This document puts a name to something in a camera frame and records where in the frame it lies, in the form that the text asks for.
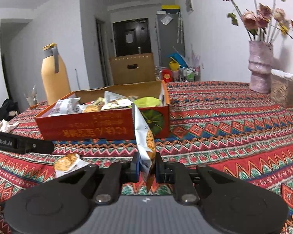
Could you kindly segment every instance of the bottle handle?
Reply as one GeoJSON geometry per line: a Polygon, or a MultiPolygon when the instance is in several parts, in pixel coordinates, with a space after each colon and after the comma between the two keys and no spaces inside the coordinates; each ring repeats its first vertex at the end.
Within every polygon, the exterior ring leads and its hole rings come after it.
{"type": "Polygon", "coordinates": [[[54,66],[55,66],[55,74],[60,71],[59,68],[59,53],[57,51],[57,47],[51,48],[52,54],[54,56],[54,66]]]}

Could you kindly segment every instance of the red patterned fabric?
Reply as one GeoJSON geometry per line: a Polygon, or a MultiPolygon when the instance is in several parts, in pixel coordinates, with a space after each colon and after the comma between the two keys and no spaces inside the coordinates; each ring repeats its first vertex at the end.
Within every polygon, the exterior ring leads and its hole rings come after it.
{"type": "MultiPolygon", "coordinates": [[[[252,184],[269,189],[287,202],[284,233],[293,233],[293,112],[248,89],[246,83],[170,83],[171,136],[157,139],[164,161],[188,167],[208,164],[252,184]]],[[[27,110],[14,134],[41,138],[34,116],[46,105],[27,110]]],[[[76,152],[100,167],[130,160],[135,141],[89,140],[54,142],[53,155],[18,155],[0,151],[0,233],[10,233],[4,221],[5,201],[20,190],[54,178],[53,163],[76,152]]],[[[125,184],[123,194],[146,194],[145,183],[125,184]]],[[[171,187],[153,183],[152,194],[171,194],[171,187]]]]}

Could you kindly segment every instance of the woven basket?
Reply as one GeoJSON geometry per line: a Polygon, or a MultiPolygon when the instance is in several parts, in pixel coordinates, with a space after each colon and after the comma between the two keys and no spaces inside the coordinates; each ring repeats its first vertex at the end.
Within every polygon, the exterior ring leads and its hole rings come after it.
{"type": "Polygon", "coordinates": [[[293,106],[293,81],[271,75],[270,98],[283,107],[293,106]]]}

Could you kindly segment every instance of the vase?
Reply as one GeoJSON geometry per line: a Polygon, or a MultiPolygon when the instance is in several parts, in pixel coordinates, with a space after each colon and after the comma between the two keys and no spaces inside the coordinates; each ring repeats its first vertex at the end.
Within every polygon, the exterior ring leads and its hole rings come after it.
{"type": "Polygon", "coordinates": [[[271,64],[273,48],[270,43],[250,41],[250,59],[248,69],[252,71],[250,89],[268,94],[271,89],[271,64]]]}

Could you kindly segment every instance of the red canister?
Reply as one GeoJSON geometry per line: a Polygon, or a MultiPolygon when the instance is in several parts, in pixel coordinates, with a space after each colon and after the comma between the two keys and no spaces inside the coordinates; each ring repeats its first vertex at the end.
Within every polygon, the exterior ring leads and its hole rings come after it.
{"type": "Polygon", "coordinates": [[[162,80],[166,83],[172,82],[172,71],[169,68],[162,68],[162,80]]]}

